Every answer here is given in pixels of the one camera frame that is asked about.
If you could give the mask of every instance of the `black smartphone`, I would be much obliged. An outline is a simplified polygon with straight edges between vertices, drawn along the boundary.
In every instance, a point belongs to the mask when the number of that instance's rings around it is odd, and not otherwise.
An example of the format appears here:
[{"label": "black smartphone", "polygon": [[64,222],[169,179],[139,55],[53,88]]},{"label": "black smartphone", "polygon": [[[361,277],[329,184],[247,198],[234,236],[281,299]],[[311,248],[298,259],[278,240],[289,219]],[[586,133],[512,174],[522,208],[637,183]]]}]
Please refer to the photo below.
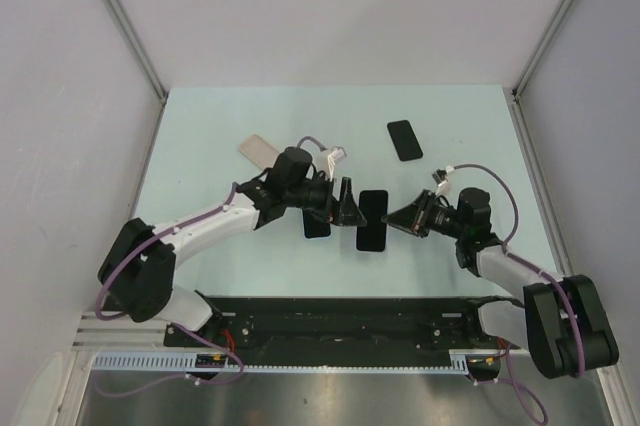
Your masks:
[{"label": "black smartphone", "polygon": [[388,123],[387,130],[400,161],[412,161],[423,156],[422,148],[409,121],[404,119]]},{"label": "black smartphone", "polygon": [[356,249],[383,252],[387,247],[387,225],[381,220],[387,214],[389,193],[383,190],[362,191],[358,207],[367,219],[367,225],[356,231]]},{"label": "black smartphone", "polygon": [[304,237],[307,239],[331,236],[331,225],[318,221],[307,211],[302,211],[302,227],[304,229]]}]

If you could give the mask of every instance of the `white wall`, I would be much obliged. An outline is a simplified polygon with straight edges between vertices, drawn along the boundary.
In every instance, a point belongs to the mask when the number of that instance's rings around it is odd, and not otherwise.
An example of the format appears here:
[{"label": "white wall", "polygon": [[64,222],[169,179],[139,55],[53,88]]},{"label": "white wall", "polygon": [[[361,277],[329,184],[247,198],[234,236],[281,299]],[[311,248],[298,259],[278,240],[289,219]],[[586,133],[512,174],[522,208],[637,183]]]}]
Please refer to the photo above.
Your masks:
[{"label": "white wall", "polygon": [[123,0],[168,86],[512,86],[559,0]]},{"label": "white wall", "polygon": [[523,102],[572,262],[640,392],[640,0],[579,0]]},{"label": "white wall", "polygon": [[159,104],[101,0],[0,0],[0,424],[71,345]]}]

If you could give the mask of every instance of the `white tabletop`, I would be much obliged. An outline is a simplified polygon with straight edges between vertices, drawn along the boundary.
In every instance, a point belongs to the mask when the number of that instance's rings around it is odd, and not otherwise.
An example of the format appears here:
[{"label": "white tabletop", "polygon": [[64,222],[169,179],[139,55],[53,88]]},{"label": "white tabletop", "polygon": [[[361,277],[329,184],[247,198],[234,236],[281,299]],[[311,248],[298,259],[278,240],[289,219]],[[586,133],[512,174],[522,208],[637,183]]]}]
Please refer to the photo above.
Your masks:
[{"label": "white tabletop", "polygon": [[[402,119],[411,122],[420,141],[420,160],[403,163],[396,156],[386,124]],[[499,86],[173,89],[136,214],[153,224],[220,202],[233,181],[244,182],[259,172],[238,151],[254,133],[281,150],[305,135],[343,146],[348,158],[337,174],[353,179],[356,199],[365,189],[387,190],[389,211],[408,204],[423,188],[433,189],[430,173],[436,168],[488,166],[518,201],[521,225],[512,246],[554,268]],[[508,234],[511,205],[491,177],[460,171],[453,186],[449,199],[454,205],[465,187],[490,192],[494,231],[502,238]],[[289,210],[258,231],[193,257],[177,271],[176,282],[209,295],[243,297],[504,294],[458,267],[450,238],[431,233],[418,239],[389,228],[387,250],[364,253],[355,248],[355,232],[332,227],[331,237],[306,240],[301,212]]]}]

